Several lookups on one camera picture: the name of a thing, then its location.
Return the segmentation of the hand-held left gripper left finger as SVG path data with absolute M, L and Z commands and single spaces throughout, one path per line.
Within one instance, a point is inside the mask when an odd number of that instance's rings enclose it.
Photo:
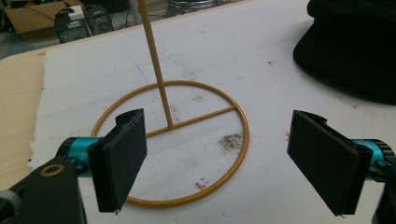
M 87 152 L 99 211 L 120 211 L 148 153 L 144 109 L 118 115 L 116 126 Z

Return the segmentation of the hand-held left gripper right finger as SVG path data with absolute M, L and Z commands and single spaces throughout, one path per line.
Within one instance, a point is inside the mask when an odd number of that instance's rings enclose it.
M 287 153 L 336 216 L 353 215 L 373 157 L 327 125 L 321 116 L 295 110 Z

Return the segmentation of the cardboard box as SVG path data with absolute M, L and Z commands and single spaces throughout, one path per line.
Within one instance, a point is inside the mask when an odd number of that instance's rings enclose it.
M 18 34 L 54 26 L 55 15 L 62 9 L 83 6 L 79 0 L 12 0 L 5 13 Z

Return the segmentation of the black cap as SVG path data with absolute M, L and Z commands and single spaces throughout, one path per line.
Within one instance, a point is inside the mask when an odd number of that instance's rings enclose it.
M 396 104 L 396 0 L 310 0 L 313 24 L 293 59 L 379 101 Z

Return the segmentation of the white table cover sheet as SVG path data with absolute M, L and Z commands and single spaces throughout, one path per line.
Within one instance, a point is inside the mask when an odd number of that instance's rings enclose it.
M 249 132 L 236 174 L 202 200 L 169 209 L 125 205 L 99 212 L 93 184 L 79 184 L 90 224 L 371 224 L 382 185 L 368 181 L 357 211 L 337 217 L 287 152 L 291 115 L 324 117 L 349 138 L 376 138 L 396 148 L 396 106 L 326 85 L 292 58 L 311 25 L 307 0 L 251 0 L 156 21 L 152 25 L 172 120 L 166 124 L 144 31 L 136 26 L 60 45 L 44 59 L 44 87 L 32 142 L 33 167 L 62 141 L 87 136 L 111 105 L 143 108 L 151 133 L 132 194 L 168 199 L 199 191 L 237 156 L 235 138 Z M 145 92 L 138 94 L 137 89 Z

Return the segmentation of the black equipment case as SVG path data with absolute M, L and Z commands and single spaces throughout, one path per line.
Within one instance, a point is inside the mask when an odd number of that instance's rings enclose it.
M 54 27 L 61 43 L 90 36 L 81 8 L 65 8 L 55 15 Z

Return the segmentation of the gold metal hat stand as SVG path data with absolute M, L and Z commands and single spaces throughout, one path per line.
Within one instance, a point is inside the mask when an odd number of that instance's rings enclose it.
M 149 201 L 149 200 L 134 198 L 131 196 L 128 196 L 127 200 L 126 200 L 127 203 L 131 203 L 131 204 L 142 206 L 142 207 L 149 207 L 149 208 L 178 207 L 178 206 L 182 206 L 182 205 L 185 205 L 188 203 L 194 203 L 199 200 L 202 200 L 204 197 L 209 196 L 210 194 L 214 193 L 216 190 L 218 190 L 222 186 L 224 186 L 225 183 L 227 181 L 229 181 L 235 175 L 235 173 L 241 166 L 241 164 L 244 161 L 244 158 L 246 157 L 247 152 L 248 152 L 248 144 L 249 144 L 248 120 L 247 120 L 246 115 L 243 112 L 242 108 L 240 107 L 240 105 L 224 91 L 221 91 L 221 90 L 219 90 L 215 87 L 212 87 L 210 85 L 207 85 L 205 83 L 200 83 L 200 82 L 195 82 L 195 81 L 188 81 L 188 80 L 164 81 L 163 80 L 163 74 L 162 74 L 162 70 L 160 67 L 160 61 L 158 58 L 155 40 L 154 40 L 154 36 L 152 33 L 147 2 L 146 2 L 146 0 L 137 0 L 137 4 L 138 4 L 138 9 L 140 11 L 141 20 L 143 23 L 143 27 L 144 27 L 144 31 L 145 31 L 145 35 L 146 35 L 146 39 L 147 39 L 147 43 L 148 43 L 148 50 L 150 53 L 151 62 L 152 62 L 153 69 L 155 72 L 156 82 L 154 84 L 149 84 L 147 86 L 141 87 L 135 91 L 131 91 L 131 92 L 127 93 L 126 95 L 122 96 L 114 104 L 112 104 L 102 114 L 102 116 L 99 118 L 99 120 L 97 120 L 97 122 L 95 123 L 95 125 L 92 129 L 92 132 L 91 132 L 91 136 L 96 136 L 99 133 L 99 131 L 100 131 L 102 125 L 104 124 L 104 122 L 106 121 L 106 119 L 109 117 L 109 115 L 116 108 L 118 108 L 120 105 L 122 105 L 129 99 L 135 97 L 136 95 L 143 93 L 145 91 L 153 90 L 153 89 L 157 89 L 161 96 L 163 112 L 164 112 L 164 115 L 166 118 L 166 126 L 164 128 L 161 128 L 161 129 L 158 129 L 158 130 L 148 133 L 147 138 L 157 136 L 157 135 L 160 135 L 163 133 L 169 133 L 174 130 L 187 127 L 189 125 L 198 123 L 198 122 L 206 120 L 206 119 L 213 119 L 214 117 L 226 114 L 231 111 L 234 111 L 238 115 L 238 117 L 240 118 L 241 124 L 242 124 L 242 128 L 243 128 L 242 146 L 241 146 L 239 155 L 235 159 L 235 162 L 221 178 L 219 178 L 215 183 L 213 183 L 209 187 L 206 187 L 205 189 L 202 189 L 197 193 L 193 193 L 191 195 L 181 197 L 181 198 L 172 199 L 172 200 Z M 215 93 L 217 96 L 219 96 L 219 97 L 223 98 L 225 101 L 227 101 L 229 103 L 229 106 L 226 108 L 223 108 L 221 110 L 215 111 L 215 112 L 204 114 L 197 118 L 182 121 L 180 123 L 174 123 L 171 118 L 170 105 L 168 103 L 166 90 L 165 90 L 165 88 L 168 86 L 191 86 L 191 87 L 200 88 L 200 89 L 203 89 L 206 91 L 211 91 L 211 92 Z

